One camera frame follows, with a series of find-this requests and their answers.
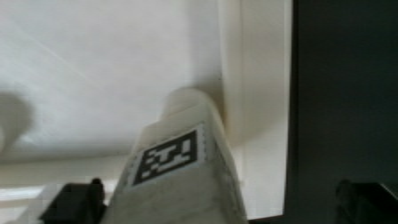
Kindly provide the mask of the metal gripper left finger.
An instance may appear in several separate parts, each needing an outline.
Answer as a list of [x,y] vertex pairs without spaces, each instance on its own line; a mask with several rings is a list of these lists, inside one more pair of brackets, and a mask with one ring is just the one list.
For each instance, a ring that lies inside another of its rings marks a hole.
[[43,224],[100,224],[106,210],[106,185],[95,178],[65,185],[40,220]]

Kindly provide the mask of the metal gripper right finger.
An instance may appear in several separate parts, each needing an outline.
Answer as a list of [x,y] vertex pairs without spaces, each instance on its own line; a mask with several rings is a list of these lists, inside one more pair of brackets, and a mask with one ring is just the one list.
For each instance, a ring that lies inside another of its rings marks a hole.
[[398,183],[358,183],[337,187],[335,224],[398,224]]

